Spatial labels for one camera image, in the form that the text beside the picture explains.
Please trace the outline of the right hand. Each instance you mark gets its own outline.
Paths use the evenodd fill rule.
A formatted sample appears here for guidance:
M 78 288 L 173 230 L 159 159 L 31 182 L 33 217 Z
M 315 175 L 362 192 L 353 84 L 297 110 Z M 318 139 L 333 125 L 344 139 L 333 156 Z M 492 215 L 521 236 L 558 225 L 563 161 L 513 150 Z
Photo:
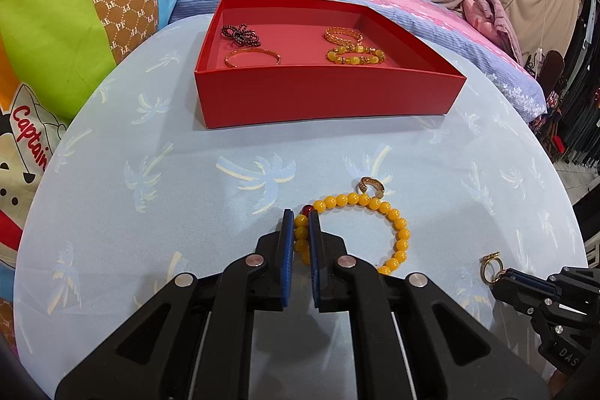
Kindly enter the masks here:
M 554 398 L 566 386 L 569 379 L 569 376 L 563 374 L 559 370 L 556 370 L 547 383 L 550 397 Z

